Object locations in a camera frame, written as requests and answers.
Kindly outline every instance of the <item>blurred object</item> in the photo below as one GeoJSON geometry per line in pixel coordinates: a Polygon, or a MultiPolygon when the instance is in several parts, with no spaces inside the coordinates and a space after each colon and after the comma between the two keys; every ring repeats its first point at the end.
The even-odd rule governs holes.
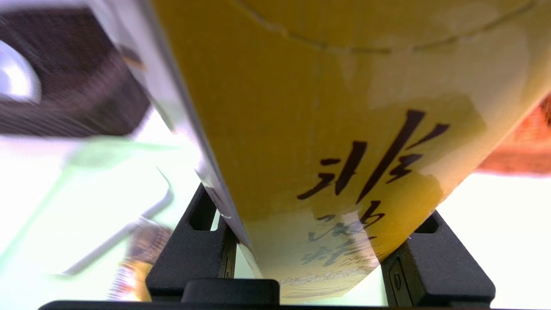
{"type": "Polygon", "coordinates": [[[145,70],[145,64],[142,62],[142,59],[134,50],[124,45],[119,45],[118,50],[121,53],[121,56],[125,60],[126,64],[145,70]]]}
{"type": "Polygon", "coordinates": [[[551,174],[551,96],[547,96],[477,170],[511,175],[551,174]]]}
{"type": "Polygon", "coordinates": [[[0,40],[0,100],[40,102],[40,80],[29,62],[0,40]]]}
{"type": "MultiPolygon", "coordinates": [[[[12,191],[16,187],[15,193],[8,193],[7,200],[2,195],[2,205],[9,206],[7,210],[18,209],[21,203],[43,202],[30,215],[25,226],[0,258],[0,295],[4,297],[3,309],[37,309],[48,301],[58,299],[106,299],[119,264],[126,255],[130,238],[114,246],[77,276],[52,275],[52,271],[67,268],[117,229],[138,218],[155,203],[153,199],[163,197],[166,186],[162,184],[162,176],[155,171],[155,167],[159,167],[166,175],[175,190],[173,203],[154,217],[157,223],[176,227],[199,184],[197,176],[187,164],[187,152],[173,143],[140,143],[128,137],[93,137],[76,141],[80,141],[79,147],[73,147],[66,152],[60,148],[49,149],[48,145],[43,147],[45,157],[53,156],[52,153],[57,151],[60,159],[64,158],[59,161],[63,162],[64,169],[57,182],[52,180],[49,184],[39,184],[51,179],[48,175],[51,172],[45,167],[50,170],[57,168],[56,161],[51,159],[39,162],[30,157],[30,152],[25,154],[17,166],[22,169],[21,175],[14,174],[16,170],[11,169],[4,176],[6,191],[12,191]],[[148,165],[119,167],[121,163],[133,158],[142,158],[148,165]],[[30,180],[27,187],[24,187],[23,180],[19,181],[18,178],[33,178],[31,172],[37,174],[34,177],[37,179],[30,180]],[[9,177],[14,179],[14,185],[7,182],[9,177]],[[54,192],[50,191],[44,199],[31,199],[31,196],[41,194],[41,188],[46,187],[44,191],[48,191],[53,186],[56,187],[54,192]],[[82,192],[86,195],[78,199],[82,192]],[[21,198],[18,200],[15,194],[21,195],[21,198]],[[109,199],[109,195],[114,195],[115,201],[109,199]],[[90,206],[97,207],[98,210],[84,210],[90,206]],[[78,216],[76,221],[73,220],[74,215],[78,216]],[[29,298],[20,289],[21,286],[36,291],[36,294],[29,298]]],[[[14,154],[12,159],[4,157],[4,165],[15,163],[16,156],[14,154]]],[[[10,213],[9,217],[4,217],[2,225],[9,225],[12,220],[13,215],[10,213]]]]}
{"type": "MultiPolygon", "coordinates": [[[[130,164],[124,163],[122,165],[127,166],[126,171],[123,172],[123,177],[128,177],[130,175],[137,176],[138,175],[136,174],[137,172],[139,172],[140,170],[144,171],[144,169],[147,169],[147,163],[130,163],[130,164]]],[[[127,237],[128,234],[132,233],[137,227],[140,227],[144,225],[144,223],[147,223],[150,218],[158,214],[160,211],[162,211],[164,208],[166,208],[172,203],[172,200],[174,199],[174,192],[172,190],[172,186],[170,185],[170,182],[162,174],[162,172],[157,168],[156,168],[156,172],[154,172],[153,174],[148,174],[144,176],[142,183],[150,185],[150,188],[145,188],[144,190],[150,191],[151,193],[156,192],[157,194],[164,192],[163,196],[153,195],[152,197],[155,198],[153,200],[154,203],[152,203],[149,200],[142,199],[141,203],[146,203],[148,208],[139,216],[138,219],[124,225],[121,229],[119,229],[118,231],[113,233],[110,237],[108,237],[107,240],[104,241],[101,245],[99,245],[97,248],[92,250],[90,253],[86,254],[83,258],[79,259],[70,268],[68,268],[67,270],[64,270],[62,274],[75,275],[81,272],[89,265],[91,265],[94,261],[99,259],[106,252],[111,250],[114,246],[116,246],[120,241],[122,241],[125,237],[127,237]],[[157,189],[155,188],[154,182],[162,186],[162,188],[157,188],[157,189],[161,189],[162,192],[157,191],[157,189]]],[[[113,196],[114,196],[113,194],[109,196],[108,201],[104,202],[104,204],[113,205],[112,203],[115,200],[113,196]]]]}
{"type": "Polygon", "coordinates": [[[132,238],[127,256],[119,267],[108,300],[151,301],[145,278],[171,234],[170,228],[151,221],[140,225],[132,238]]]}
{"type": "Polygon", "coordinates": [[[150,103],[88,8],[27,8],[0,14],[0,40],[42,83],[39,105],[0,100],[0,133],[126,135],[150,103]]]}

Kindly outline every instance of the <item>green object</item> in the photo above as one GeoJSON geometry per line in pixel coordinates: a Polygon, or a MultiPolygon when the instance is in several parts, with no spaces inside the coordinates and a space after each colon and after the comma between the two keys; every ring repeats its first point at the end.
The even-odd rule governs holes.
{"type": "Polygon", "coordinates": [[[135,201],[147,195],[148,179],[157,168],[172,185],[174,200],[153,220],[174,228],[199,184],[189,162],[186,151],[176,146],[112,137],[88,140],[68,158],[54,187],[1,257],[2,308],[31,310],[53,300],[106,299],[128,238],[76,276],[59,276],[49,268],[67,260],[71,254],[74,256],[82,245],[96,241],[108,227],[124,223],[136,213],[139,215],[144,206],[136,209],[135,201]],[[113,198],[117,205],[102,206],[97,212],[82,207],[79,210],[79,204],[69,203],[81,197],[81,204],[86,205],[86,199],[99,199],[94,193],[109,193],[109,189],[116,186],[137,188],[135,196],[129,197],[134,202],[126,204],[120,197],[106,197],[104,201],[113,198]],[[73,231],[60,233],[67,227],[73,231]]]}

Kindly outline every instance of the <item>packaging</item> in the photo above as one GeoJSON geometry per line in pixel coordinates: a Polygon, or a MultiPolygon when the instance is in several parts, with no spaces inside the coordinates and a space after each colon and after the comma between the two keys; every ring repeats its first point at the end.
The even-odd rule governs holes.
{"type": "Polygon", "coordinates": [[[477,171],[540,178],[551,174],[550,103],[548,95],[492,151],[477,171]]]}
{"type": "Polygon", "coordinates": [[[551,86],[546,1],[152,4],[199,176],[283,303],[356,285],[551,86]]]}
{"type": "Polygon", "coordinates": [[[151,301],[145,278],[163,251],[172,229],[154,222],[142,222],[132,236],[128,253],[119,265],[107,294],[114,301],[151,301]]]}
{"type": "Polygon", "coordinates": [[[128,48],[113,44],[86,1],[2,1],[0,42],[0,55],[15,51],[25,64],[0,64],[4,86],[33,94],[18,100],[0,89],[0,135],[130,135],[150,109],[120,52],[128,48]]]}

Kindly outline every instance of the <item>dark brown object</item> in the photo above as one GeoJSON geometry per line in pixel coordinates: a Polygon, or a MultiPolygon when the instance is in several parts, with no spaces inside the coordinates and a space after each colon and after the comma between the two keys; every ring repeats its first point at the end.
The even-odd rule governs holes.
{"type": "Polygon", "coordinates": [[[132,237],[126,260],[155,264],[171,235],[172,230],[165,226],[140,226],[132,237]]]}
{"type": "Polygon", "coordinates": [[[30,62],[42,83],[38,105],[0,101],[0,133],[126,135],[150,106],[89,9],[0,14],[0,40],[30,62]]]}
{"type": "Polygon", "coordinates": [[[510,175],[551,174],[551,96],[545,98],[477,170],[510,175]]]}

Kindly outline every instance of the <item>yellow cardboard box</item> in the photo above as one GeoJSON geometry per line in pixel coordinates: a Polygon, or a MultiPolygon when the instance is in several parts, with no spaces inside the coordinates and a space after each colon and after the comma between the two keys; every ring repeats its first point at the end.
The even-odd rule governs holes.
{"type": "Polygon", "coordinates": [[[153,6],[199,175],[282,302],[356,285],[551,86],[550,1],[153,6]]]}

